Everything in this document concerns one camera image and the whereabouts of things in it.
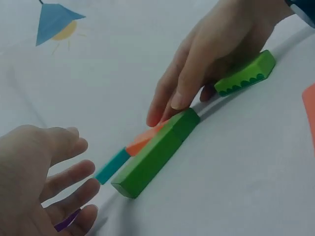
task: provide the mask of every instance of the white surface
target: white surface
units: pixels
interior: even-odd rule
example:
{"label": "white surface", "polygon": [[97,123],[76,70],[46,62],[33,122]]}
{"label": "white surface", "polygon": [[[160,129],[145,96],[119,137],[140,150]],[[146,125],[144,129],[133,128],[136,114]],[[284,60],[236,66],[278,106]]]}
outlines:
{"label": "white surface", "polygon": [[[146,128],[157,80],[215,1],[63,3],[87,18],[78,21],[70,50],[63,41],[53,55],[55,41],[34,46],[36,1],[0,3],[3,84],[16,79],[39,113],[14,89],[1,87],[1,132],[21,123],[42,125],[43,119],[48,126],[77,126],[90,143],[87,153],[51,173],[83,158],[100,167]],[[270,78],[210,105],[138,199],[103,186],[92,201],[100,213],[99,231],[91,234],[313,235],[315,159],[301,94],[315,82],[315,36],[304,27],[295,16],[277,27],[266,45],[280,59]]]}

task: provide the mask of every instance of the green wooden block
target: green wooden block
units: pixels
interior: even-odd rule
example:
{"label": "green wooden block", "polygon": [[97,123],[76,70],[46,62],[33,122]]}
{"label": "green wooden block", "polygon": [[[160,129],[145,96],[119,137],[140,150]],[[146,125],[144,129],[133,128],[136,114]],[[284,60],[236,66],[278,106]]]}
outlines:
{"label": "green wooden block", "polygon": [[199,122],[200,117],[197,113],[192,108],[188,108],[173,116],[167,124],[172,125],[174,133],[184,141]]}
{"label": "green wooden block", "polygon": [[267,79],[275,65],[275,58],[268,50],[265,50],[250,63],[238,67],[218,81],[215,84],[215,89],[220,96],[227,96]]}
{"label": "green wooden block", "polygon": [[112,180],[112,185],[126,197],[138,197],[199,121],[200,118],[193,109],[183,111],[171,118],[118,173]]}
{"label": "green wooden block", "polygon": [[112,180],[124,196],[136,198],[180,147],[182,141],[165,125]]}

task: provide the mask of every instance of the rectangular block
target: rectangular block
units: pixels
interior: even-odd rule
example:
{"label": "rectangular block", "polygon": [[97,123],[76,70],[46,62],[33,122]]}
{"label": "rectangular block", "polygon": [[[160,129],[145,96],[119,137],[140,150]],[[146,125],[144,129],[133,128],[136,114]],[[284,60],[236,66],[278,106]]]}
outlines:
{"label": "rectangular block", "polygon": [[215,89],[220,96],[227,96],[267,79],[275,65],[275,58],[265,50],[254,60],[230,71],[225,78],[215,84]]}
{"label": "rectangular block", "polygon": [[96,174],[95,178],[100,184],[105,184],[115,173],[120,169],[123,164],[130,158],[129,153],[123,148],[112,159],[105,164],[105,166],[100,169]]}
{"label": "rectangular block", "polygon": [[164,126],[132,161],[112,180],[124,196],[136,198],[180,147],[182,141]]}
{"label": "rectangular block", "polygon": [[192,108],[188,108],[187,110],[176,114],[169,120],[169,124],[173,126],[172,129],[174,133],[182,141],[188,137],[199,123],[200,117]]}
{"label": "rectangular block", "polygon": [[200,118],[188,109],[171,118],[128,165],[112,180],[124,196],[136,198],[173,156]]}

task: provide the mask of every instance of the drawing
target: drawing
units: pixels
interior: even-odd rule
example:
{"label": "drawing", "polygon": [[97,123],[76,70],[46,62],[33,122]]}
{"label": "drawing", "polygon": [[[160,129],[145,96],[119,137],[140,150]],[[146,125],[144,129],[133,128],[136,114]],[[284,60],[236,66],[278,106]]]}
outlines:
{"label": "drawing", "polygon": [[61,41],[69,38],[77,28],[76,20],[85,18],[85,16],[70,11],[60,4],[46,4],[43,3],[42,0],[39,0],[39,2],[42,4],[42,8],[38,24],[36,46],[49,39]]}

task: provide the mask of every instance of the teal block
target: teal block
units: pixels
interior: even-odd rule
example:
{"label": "teal block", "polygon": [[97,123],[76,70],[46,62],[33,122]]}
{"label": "teal block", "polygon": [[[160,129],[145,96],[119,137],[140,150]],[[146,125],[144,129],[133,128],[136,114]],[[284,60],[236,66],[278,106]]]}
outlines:
{"label": "teal block", "polygon": [[100,184],[105,184],[116,173],[116,171],[119,170],[126,161],[128,161],[129,158],[129,153],[126,152],[125,148],[123,148],[95,174],[95,178],[100,182]]}

